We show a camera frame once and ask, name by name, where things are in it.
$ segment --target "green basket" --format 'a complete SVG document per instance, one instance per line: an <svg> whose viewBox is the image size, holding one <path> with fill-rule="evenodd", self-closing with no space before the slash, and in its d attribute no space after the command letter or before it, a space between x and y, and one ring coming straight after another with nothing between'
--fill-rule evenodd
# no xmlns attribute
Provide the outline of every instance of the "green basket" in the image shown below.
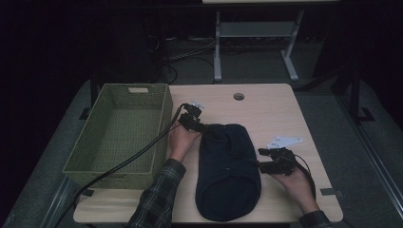
<svg viewBox="0 0 403 228"><path fill-rule="evenodd" d="M67 160L63 173L84 186L124 162L154 140L169 124L168 85L105 84ZM137 160L92 187L145 189L163 168L165 135Z"/></svg>

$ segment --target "hand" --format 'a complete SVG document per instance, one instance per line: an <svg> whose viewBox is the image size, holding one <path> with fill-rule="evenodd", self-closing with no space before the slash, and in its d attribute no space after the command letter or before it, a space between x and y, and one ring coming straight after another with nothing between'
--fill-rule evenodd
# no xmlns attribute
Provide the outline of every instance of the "hand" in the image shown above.
<svg viewBox="0 0 403 228"><path fill-rule="evenodd" d="M169 134L169 145L171 147L170 159L182 162L186 153L190 150L193 142L201 135L200 132L189 132L176 121Z"/></svg>
<svg viewBox="0 0 403 228"><path fill-rule="evenodd" d="M285 191L298 204L302 214L308 214L319 210L319 206L312 195L311 186L298 168L290 176L281 174L271 175L284 186Z"/></svg>

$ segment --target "table surface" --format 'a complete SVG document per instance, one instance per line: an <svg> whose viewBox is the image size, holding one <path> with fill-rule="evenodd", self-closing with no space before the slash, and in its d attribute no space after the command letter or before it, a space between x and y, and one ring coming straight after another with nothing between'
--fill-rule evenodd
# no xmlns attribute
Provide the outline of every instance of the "table surface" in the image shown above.
<svg viewBox="0 0 403 228"><path fill-rule="evenodd" d="M302 116L292 88L285 84L259 85L172 85L173 112L183 103L197 101L205 106L204 124L241 124L246 127L255 149L265 148L276 136L301 137L303 142L290 146L307 161L317 186L317 203L330 221L340 221L342 211L335 195L322 196L320 189L332 188L317 149ZM235 93L244 100L236 101ZM179 186L172 221L211 222L203 218L195 203L198 179L200 138L185 157L186 174ZM268 157L257 152L258 160ZM261 196L256 208L248 215L231 222L293 222L301 213L288 198L282 186L267 174L261 175ZM94 189L91 198L81 197L74 219L82 223L128 222L139 203L140 190Z"/></svg>

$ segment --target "white metal frame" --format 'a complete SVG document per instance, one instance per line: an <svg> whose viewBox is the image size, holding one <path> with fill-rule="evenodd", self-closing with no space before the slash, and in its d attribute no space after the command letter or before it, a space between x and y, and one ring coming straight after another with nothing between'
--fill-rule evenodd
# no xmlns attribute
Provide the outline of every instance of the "white metal frame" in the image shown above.
<svg viewBox="0 0 403 228"><path fill-rule="evenodd" d="M293 22L222 22L220 12L217 12L216 19L216 51L214 53L214 81L220 82L221 58L220 58L220 38L221 37L287 37L290 43L287 48L281 51L281 57L294 82L298 80L297 72L291 61L291 52L297 39L299 25L302 20L304 10L300 10L297 18Z"/></svg>

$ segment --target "flannel shirt sleeve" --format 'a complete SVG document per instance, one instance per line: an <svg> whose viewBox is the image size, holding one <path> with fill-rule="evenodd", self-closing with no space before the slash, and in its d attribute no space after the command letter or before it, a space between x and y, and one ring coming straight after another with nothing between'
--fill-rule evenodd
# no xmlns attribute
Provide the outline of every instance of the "flannel shirt sleeve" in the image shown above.
<svg viewBox="0 0 403 228"><path fill-rule="evenodd" d="M126 227L170 227L176 192L185 172L179 161L168 159L154 183L143 191Z"/></svg>
<svg viewBox="0 0 403 228"><path fill-rule="evenodd" d="M303 228L330 228L332 223L323 213L323 211L315 211L299 218Z"/></svg>

